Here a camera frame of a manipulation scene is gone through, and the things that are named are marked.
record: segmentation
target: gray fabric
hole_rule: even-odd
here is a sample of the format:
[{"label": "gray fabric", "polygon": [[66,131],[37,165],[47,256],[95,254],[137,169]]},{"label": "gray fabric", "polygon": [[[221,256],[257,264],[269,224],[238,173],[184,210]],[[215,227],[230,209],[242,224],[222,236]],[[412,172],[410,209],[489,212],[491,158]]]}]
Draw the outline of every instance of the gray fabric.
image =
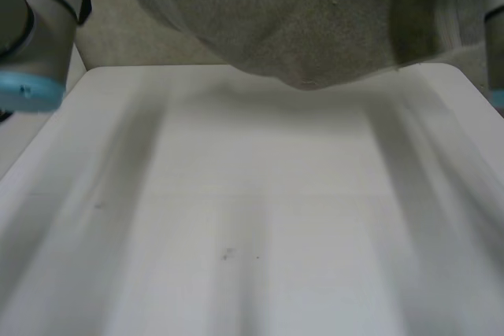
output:
[{"label": "gray fabric", "polygon": [[[481,0],[139,1],[235,67],[304,90],[445,55],[467,61],[484,36]],[[484,60],[483,51],[469,61]],[[483,65],[474,69],[485,77]]]}]

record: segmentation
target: white table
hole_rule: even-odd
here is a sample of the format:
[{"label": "white table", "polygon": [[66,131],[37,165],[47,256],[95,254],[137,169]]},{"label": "white table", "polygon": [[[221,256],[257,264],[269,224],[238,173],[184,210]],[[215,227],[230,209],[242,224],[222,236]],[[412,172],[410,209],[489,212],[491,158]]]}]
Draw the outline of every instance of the white table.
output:
[{"label": "white table", "polygon": [[502,334],[481,175],[504,123],[447,65],[98,68],[0,181],[0,335]]}]

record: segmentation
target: beige floor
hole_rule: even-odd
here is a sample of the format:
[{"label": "beige floor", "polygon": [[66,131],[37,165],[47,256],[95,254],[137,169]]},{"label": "beige floor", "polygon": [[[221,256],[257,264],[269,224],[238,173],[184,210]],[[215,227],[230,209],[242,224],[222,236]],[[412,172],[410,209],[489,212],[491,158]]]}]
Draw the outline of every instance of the beige floor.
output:
[{"label": "beige floor", "polygon": [[88,69],[122,65],[223,63],[197,40],[161,26],[136,0],[92,0],[76,45]]}]

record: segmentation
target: towel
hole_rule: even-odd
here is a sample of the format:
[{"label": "towel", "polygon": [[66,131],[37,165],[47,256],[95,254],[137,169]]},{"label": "towel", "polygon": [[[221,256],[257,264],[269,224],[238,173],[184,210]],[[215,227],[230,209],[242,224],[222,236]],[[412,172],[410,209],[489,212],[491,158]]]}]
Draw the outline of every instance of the towel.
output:
[{"label": "towel", "polygon": [[139,0],[245,72],[316,90],[418,61],[484,87],[482,0]]}]

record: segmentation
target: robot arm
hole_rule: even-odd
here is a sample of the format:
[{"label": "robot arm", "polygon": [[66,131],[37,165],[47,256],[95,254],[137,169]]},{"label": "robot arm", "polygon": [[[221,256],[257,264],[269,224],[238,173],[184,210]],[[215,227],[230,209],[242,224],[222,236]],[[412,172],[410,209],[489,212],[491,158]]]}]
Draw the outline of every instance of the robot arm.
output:
[{"label": "robot arm", "polygon": [[0,0],[0,110],[49,112],[65,94],[90,0]]},{"label": "robot arm", "polygon": [[484,0],[488,80],[493,106],[504,110],[504,0]]}]

